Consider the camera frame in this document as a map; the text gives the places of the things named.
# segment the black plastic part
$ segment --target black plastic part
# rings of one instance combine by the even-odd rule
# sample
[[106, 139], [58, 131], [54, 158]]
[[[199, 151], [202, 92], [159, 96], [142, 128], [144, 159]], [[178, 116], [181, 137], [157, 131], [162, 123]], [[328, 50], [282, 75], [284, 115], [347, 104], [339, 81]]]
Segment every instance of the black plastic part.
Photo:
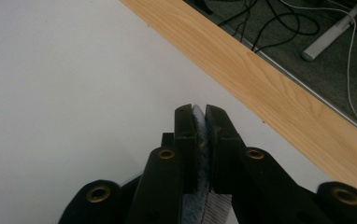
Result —
[[196, 190], [198, 170], [196, 139], [193, 107], [183, 105], [175, 110], [174, 146], [183, 155], [184, 193], [194, 193]]
[[142, 175], [136, 177], [135, 179], [131, 180], [130, 182], [121, 187], [121, 197], [118, 202], [119, 214], [116, 215], [116, 219], [113, 223], [125, 223], [125, 220], [129, 213], [129, 209], [132, 205], [132, 201], [135, 197], [135, 193], [137, 190], [138, 183], [140, 182], [141, 176]]
[[238, 152], [246, 146], [223, 109], [207, 105], [206, 122], [211, 141], [210, 185], [216, 193], [232, 194], [236, 187]]
[[316, 201], [334, 223], [357, 223], [357, 189], [339, 182], [323, 183]]
[[160, 147], [150, 153], [126, 224], [180, 223], [182, 200], [180, 150]]
[[[110, 195], [100, 203], [90, 203], [87, 194], [97, 186], [107, 186]], [[121, 188], [116, 183], [97, 180], [85, 185], [65, 208], [59, 224], [111, 224], [120, 215], [119, 198]]]
[[249, 147], [239, 157], [233, 203], [244, 218], [239, 223], [332, 223], [269, 153]]
[[173, 147], [175, 145], [174, 133], [163, 133], [161, 147]]

